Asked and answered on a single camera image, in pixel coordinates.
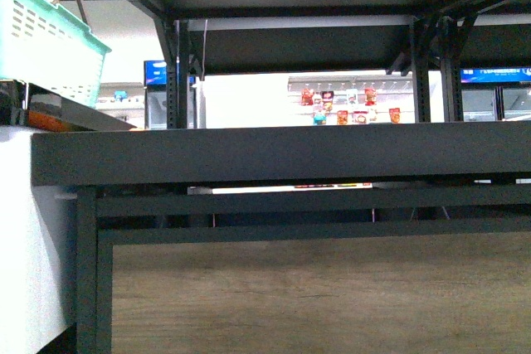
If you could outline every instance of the white counter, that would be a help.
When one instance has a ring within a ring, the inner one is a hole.
[[[38,352],[76,315],[75,203],[32,189],[34,133],[0,126],[0,353]]]

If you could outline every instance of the cable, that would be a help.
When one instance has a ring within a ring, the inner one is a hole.
[[[207,29],[208,20],[205,20],[205,31],[202,34],[202,65],[201,65],[201,82],[205,80],[205,57],[207,55]]]

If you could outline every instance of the shopping basket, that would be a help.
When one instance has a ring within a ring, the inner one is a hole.
[[[33,83],[94,108],[110,48],[56,2],[0,0],[0,79]]]

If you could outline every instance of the wall display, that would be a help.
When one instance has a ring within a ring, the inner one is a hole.
[[[291,76],[287,95],[292,125],[415,122],[410,76]]]
[[[461,70],[462,83],[509,83],[531,81],[531,68]]]

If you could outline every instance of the packaged snack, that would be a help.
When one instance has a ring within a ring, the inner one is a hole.
[[[367,107],[368,111],[368,121],[373,124],[378,121],[378,110],[376,106],[369,106]]]
[[[302,90],[301,105],[313,105],[314,104],[314,91],[306,87]]]
[[[348,111],[346,109],[341,109],[338,111],[338,124],[348,124]]]
[[[323,98],[323,109],[324,112],[329,114],[334,108],[334,92],[333,91],[323,91],[321,92],[321,97]]]
[[[400,123],[400,109],[399,108],[391,108],[389,109],[389,116],[391,117],[391,122],[394,124]]]
[[[326,114],[322,109],[318,109],[314,115],[314,125],[320,126],[326,124]]]
[[[366,109],[356,109],[353,112],[354,124],[368,124],[368,111]]]
[[[367,89],[365,89],[365,105],[376,105],[376,98],[377,94],[374,88],[368,87]]]
[[[320,94],[315,94],[314,95],[314,105],[323,105],[323,98],[321,97]]]
[[[358,90],[357,89],[348,89],[347,90],[347,104],[355,105],[358,103]]]

